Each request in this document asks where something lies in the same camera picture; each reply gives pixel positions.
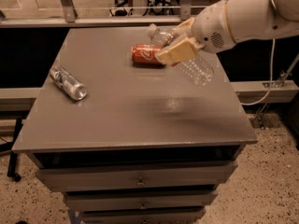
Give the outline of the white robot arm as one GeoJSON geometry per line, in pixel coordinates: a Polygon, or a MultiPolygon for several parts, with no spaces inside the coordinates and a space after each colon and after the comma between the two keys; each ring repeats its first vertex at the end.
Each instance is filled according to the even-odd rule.
{"type": "Polygon", "coordinates": [[[248,40],[280,39],[298,31],[299,0],[221,0],[178,25],[178,38],[155,57],[175,65],[200,50],[219,53],[248,40]]]}

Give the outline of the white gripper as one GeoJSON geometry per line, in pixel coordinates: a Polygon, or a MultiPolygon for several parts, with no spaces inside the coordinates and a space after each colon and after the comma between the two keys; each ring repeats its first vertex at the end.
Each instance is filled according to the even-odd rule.
{"type": "Polygon", "coordinates": [[[228,19],[227,0],[204,8],[195,19],[187,19],[173,31],[177,35],[187,37],[179,37],[155,54],[156,59],[162,64],[173,65],[188,61],[195,57],[200,49],[218,53],[235,46],[228,19]]]}

